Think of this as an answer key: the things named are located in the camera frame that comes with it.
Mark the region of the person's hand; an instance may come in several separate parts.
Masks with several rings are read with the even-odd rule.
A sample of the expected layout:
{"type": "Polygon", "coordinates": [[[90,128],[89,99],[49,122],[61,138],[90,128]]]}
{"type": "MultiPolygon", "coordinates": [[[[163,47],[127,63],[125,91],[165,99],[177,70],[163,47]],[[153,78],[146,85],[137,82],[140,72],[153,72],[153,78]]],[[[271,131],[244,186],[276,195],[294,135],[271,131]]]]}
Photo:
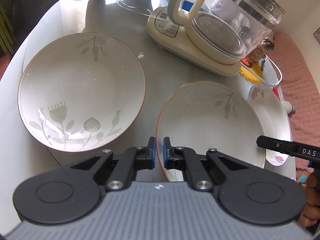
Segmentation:
{"type": "Polygon", "coordinates": [[[317,178],[314,173],[311,173],[308,176],[304,187],[306,204],[298,220],[298,223],[304,228],[315,225],[317,220],[319,220],[319,192],[315,189],[316,185],[317,178]]]}

